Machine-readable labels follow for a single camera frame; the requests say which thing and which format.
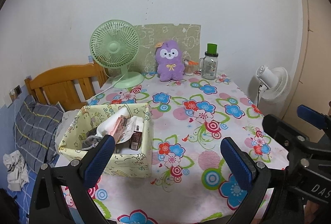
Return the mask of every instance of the fan grille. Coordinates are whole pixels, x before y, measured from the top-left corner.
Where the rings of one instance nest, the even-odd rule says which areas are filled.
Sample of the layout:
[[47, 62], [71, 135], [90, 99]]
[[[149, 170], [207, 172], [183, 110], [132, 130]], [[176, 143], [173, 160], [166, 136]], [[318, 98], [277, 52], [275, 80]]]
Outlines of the fan grille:
[[291, 87], [291, 79], [287, 70], [283, 67], [277, 67], [271, 71], [278, 77], [278, 83], [274, 88], [267, 89], [262, 98], [274, 104], [285, 100]]
[[132, 62], [139, 52], [140, 38], [128, 22], [110, 20], [102, 23], [92, 34], [90, 51], [103, 67], [116, 69]]
[[264, 73], [264, 70], [265, 70], [265, 66], [262, 65], [260, 68], [257, 69], [256, 76], [257, 77], [261, 76]]

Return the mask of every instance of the plaid pillow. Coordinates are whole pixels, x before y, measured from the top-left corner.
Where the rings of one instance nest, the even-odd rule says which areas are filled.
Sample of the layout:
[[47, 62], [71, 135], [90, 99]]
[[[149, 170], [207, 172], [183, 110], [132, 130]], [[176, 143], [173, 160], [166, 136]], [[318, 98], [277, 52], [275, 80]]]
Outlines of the plaid pillow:
[[63, 112], [58, 105], [36, 103], [27, 96], [14, 124], [16, 144], [28, 166], [38, 173], [43, 163], [50, 163], [55, 154], [55, 133]]

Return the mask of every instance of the price tag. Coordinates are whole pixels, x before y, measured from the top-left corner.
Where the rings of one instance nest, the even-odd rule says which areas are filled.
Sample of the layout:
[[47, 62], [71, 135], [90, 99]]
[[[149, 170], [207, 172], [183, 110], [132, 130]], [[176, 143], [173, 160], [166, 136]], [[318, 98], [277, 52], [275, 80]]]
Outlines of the price tag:
[[162, 45], [163, 45], [163, 43], [160, 42], [160, 43], [157, 43], [157, 44], [155, 45], [155, 47], [156, 47], [156, 48], [159, 48], [159, 47], [161, 47]]

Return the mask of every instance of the wooden door frame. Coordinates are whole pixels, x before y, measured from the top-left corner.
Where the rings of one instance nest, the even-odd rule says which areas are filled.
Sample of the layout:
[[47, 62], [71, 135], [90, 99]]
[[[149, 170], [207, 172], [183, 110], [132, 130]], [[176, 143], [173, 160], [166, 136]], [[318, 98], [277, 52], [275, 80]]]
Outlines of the wooden door frame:
[[297, 86], [300, 83], [300, 77], [302, 74], [303, 66], [305, 64], [306, 54], [307, 54], [307, 46], [308, 46], [308, 39], [309, 39], [309, 6], [308, 0], [302, 0], [302, 40], [301, 40], [301, 48], [299, 53], [299, 59], [297, 61], [297, 68], [292, 78], [292, 87], [290, 93], [288, 94], [283, 108], [279, 114], [281, 119], [284, 118], [292, 100], [294, 94], [297, 90]]

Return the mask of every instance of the white standing fan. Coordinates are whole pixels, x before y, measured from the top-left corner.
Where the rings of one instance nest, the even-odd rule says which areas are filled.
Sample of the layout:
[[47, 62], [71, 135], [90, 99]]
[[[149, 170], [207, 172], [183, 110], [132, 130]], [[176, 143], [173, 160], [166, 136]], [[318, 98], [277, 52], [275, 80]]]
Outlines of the white standing fan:
[[261, 98], [268, 104], [285, 100], [291, 88], [291, 79], [285, 68], [276, 67], [270, 70], [268, 66], [262, 65], [256, 71], [256, 77], [263, 83], [254, 101], [256, 106]]

